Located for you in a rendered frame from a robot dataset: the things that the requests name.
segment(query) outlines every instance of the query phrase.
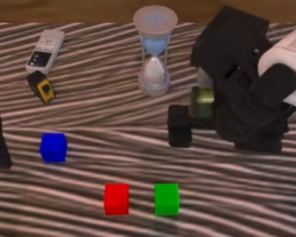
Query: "white remote control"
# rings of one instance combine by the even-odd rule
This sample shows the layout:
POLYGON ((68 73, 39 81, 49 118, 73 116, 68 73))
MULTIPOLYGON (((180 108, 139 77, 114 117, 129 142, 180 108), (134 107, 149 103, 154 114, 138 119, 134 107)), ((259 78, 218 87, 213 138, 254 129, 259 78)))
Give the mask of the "white remote control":
POLYGON ((58 30, 44 30, 40 35, 25 69, 28 73, 40 71, 48 74, 65 39, 65 33, 58 30))

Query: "striped tablecloth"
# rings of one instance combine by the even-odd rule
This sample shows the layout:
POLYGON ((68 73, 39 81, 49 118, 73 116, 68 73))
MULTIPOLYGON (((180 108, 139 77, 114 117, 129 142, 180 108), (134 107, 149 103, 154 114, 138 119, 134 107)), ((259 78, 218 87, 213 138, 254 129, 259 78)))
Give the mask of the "striped tablecloth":
MULTIPOLYGON (((271 24, 279 40, 293 24, 271 24)), ((0 171, 0 237, 296 237, 296 114, 281 156, 241 155, 214 132, 188 150, 167 144, 167 108, 188 103, 191 46, 202 25, 180 24, 169 45, 169 92, 138 91, 141 45, 132 24, 0 23, 0 114, 14 162, 0 171), (67 38, 44 106, 25 63, 44 29, 67 38), (44 132, 64 132, 67 161, 44 164, 44 132), (180 214, 156 217, 155 183, 179 183, 180 214), (130 214, 107 217, 105 183, 128 183, 130 214)))

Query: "hourglass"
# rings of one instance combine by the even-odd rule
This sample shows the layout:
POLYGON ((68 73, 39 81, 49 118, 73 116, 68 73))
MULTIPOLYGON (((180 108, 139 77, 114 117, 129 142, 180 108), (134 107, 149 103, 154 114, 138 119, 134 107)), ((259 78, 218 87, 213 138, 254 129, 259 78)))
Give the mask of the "hourglass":
POLYGON ((167 70, 167 47, 178 18, 164 6, 146 6, 134 15, 134 25, 142 43, 142 68, 138 76, 140 91, 148 96, 165 94, 170 85, 167 70))

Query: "red cube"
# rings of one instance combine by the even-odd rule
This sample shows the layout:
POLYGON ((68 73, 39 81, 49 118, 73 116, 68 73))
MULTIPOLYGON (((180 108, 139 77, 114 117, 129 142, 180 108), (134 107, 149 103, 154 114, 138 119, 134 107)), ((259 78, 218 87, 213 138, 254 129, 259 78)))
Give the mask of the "red cube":
POLYGON ((128 184, 105 184, 104 211, 106 215, 128 215, 128 184))

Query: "hourglass base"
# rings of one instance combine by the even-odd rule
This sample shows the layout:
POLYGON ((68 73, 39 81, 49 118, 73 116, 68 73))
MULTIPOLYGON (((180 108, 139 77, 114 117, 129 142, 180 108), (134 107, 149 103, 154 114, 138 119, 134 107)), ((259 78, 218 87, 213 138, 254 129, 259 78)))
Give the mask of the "hourglass base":
POLYGON ((143 80, 143 73, 140 73, 138 76, 138 87, 139 90, 148 96, 158 97, 167 93, 170 85, 170 75, 165 74, 164 83, 159 85, 148 85, 143 80))

